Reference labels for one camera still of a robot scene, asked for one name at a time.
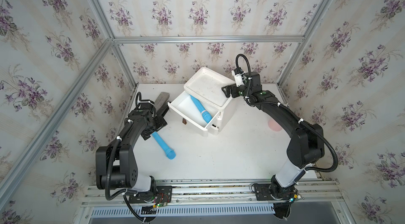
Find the white three-drawer cabinet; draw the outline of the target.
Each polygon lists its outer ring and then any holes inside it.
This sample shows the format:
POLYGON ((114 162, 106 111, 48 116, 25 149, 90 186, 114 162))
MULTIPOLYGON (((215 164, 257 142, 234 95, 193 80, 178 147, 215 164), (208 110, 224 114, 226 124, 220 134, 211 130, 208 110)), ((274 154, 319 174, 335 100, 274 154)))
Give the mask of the white three-drawer cabinet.
POLYGON ((223 130, 236 111, 236 100, 227 98, 221 88, 234 83, 234 80, 203 67, 186 82, 184 89, 200 102, 205 102, 220 111, 218 124, 223 130))

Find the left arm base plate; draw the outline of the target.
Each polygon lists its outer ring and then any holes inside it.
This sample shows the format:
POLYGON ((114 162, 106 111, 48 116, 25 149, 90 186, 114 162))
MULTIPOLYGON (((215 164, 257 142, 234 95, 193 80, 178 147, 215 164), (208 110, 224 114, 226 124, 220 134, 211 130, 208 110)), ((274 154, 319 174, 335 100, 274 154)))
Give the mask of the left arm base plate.
POLYGON ((157 210, 171 202, 173 186, 152 187, 150 191, 129 196, 128 202, 135 206, 134 211, 140 216, 152 216, 157 210))

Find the blue toy microphone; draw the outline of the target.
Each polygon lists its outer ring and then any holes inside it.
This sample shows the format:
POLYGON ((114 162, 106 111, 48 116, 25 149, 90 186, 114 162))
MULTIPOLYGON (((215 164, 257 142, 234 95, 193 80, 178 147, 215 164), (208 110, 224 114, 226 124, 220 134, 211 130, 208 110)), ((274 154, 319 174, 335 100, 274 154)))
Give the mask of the blue toy microphone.
POLYGON ((202 119, 206 123, 210 123, 211 120, 213 119, 212 115, 206 110, 206 108, 203 106, 203 104, 198 99, 196 99, 192 95, 190 95, 190 98, 191 98, 193 104, 196 106, 197 110, 199 111, 202 119))
POLYGON ((164 139, 158 134, 158 132, 152 133, 153 138, 156 140, 157 144, 164 151, 166 157, 170 160, 173 160, 176 157, 175 151, 166 144, 164 139))

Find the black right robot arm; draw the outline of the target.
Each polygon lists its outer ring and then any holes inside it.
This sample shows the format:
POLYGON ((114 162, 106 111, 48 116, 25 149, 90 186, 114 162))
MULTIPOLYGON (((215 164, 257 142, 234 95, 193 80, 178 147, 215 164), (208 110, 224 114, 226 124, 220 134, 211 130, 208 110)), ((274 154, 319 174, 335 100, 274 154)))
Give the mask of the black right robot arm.
POLYGON ((330 173, 339 165, 338 155, 324 137, 319 124, 310 124, 283 105, 270 91, 263 90, 259 73, 251 67, 244 71, 236 62, 233 71, 235 83, 221 90, 228 98, 242 97, 248 106, 269 115, 289 135, 286 154, 288 160, 272 177, 269 186, 275 192, 294 189, 296 183, 308 171, 330 173))

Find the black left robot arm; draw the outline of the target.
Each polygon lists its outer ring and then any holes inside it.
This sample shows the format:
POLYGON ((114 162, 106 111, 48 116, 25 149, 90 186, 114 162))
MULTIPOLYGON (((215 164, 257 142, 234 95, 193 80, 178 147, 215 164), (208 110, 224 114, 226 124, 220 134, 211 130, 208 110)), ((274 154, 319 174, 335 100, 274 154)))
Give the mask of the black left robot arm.
POLYGON ((96 184, 106 200, 138 195, 151 201, 158 194, 155 179, 139 173, 134 147, 139 138, 148 140, 167 125, 164 116, 170 94, 162 92, 156 101, 135 97, 135 108, 124 119, 123 128, 107 146, 96 151, 96 184))

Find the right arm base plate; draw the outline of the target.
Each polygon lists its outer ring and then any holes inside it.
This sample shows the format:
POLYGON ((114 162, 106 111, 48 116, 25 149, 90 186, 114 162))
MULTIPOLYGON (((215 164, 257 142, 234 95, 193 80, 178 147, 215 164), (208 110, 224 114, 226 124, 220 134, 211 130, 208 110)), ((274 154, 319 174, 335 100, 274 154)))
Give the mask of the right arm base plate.
POLYGON ((278 184, 252 184, 252 191, 257 201, 276 200, 283 204, 290 204, 298 199, 298 192, 294 186, 280 187, 278 184))

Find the white top drawer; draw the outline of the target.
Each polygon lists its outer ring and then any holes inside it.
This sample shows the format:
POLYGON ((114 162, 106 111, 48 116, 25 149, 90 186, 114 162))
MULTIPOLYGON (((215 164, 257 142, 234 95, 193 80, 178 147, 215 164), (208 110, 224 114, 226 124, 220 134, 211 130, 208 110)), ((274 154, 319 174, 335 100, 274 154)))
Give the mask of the white top drawer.
POLYGON ((213 117, 210 123, 206 123, 202 119, 199 111, 193 104, 190 95, 186 91, 182 92, 176 99, 170 102, 168 106, 171 111, 177 113, 186 121, 185 126, 187 128, 194 130, 203 137, 208 137, 210 135, 208 132, 209 127, 212 124, 219 125, 218 119, 220 117, 220 111, 216 110, 205 102, 201 103, 213 117))

